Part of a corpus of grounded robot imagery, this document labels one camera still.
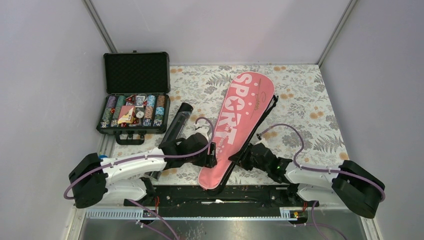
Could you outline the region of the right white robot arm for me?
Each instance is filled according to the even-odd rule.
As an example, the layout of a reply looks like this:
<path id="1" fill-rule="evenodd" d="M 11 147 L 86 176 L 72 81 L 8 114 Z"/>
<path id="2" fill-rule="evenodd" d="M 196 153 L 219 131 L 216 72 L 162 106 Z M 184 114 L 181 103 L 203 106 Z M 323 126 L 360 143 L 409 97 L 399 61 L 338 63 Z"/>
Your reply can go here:
<path id="1" fill-rule="evenodd" d="M 385 198 L 384 183 L 351 160 L 324 167 L 295 164 L 291 159 L 277 157 L 263 143 L 250 143 L 229 160 L 247 171 L 259 169 L 276 183 L 288 184 L 286 198 L 293 206 L 317 201 L 345 206 L 361 217 L 373 219 Z"/>

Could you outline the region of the black shuttlecock tube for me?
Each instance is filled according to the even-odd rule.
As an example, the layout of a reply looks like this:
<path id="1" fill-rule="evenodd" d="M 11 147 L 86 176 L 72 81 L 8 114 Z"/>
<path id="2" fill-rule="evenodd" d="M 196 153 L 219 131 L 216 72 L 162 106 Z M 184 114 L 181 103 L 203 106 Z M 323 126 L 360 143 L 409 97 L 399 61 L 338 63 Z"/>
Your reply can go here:
<path id="1" fill-rule="evenodd" d="M 178 111 L 176 112 L 171 124 L 169 125 L 160 145 L 159 148 L 164 147 L 167 143 L 170 143 L 181 135 L 187 121 L 191 117 L 191 114 L 193 112 L 193 106 L 183 102 Z"/>

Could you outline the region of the pink racket cover bag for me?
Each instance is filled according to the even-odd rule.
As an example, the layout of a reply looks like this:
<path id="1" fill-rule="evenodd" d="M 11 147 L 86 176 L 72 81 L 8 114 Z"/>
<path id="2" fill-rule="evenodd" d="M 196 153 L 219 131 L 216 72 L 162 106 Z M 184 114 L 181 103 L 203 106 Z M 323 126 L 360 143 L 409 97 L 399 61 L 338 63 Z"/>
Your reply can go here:
<path id="1" fill-rule="evenodd" d="M 273 81 L 258 72 L 242 72 L 231 81 L 214 128 L 217 164 L 203 167 L 198 175 L 198 184 L 209 195 L 216 196 L 225 188 L 236 166 L 230 158 L 250 142 L 275 106 L 274 92 Z"/>

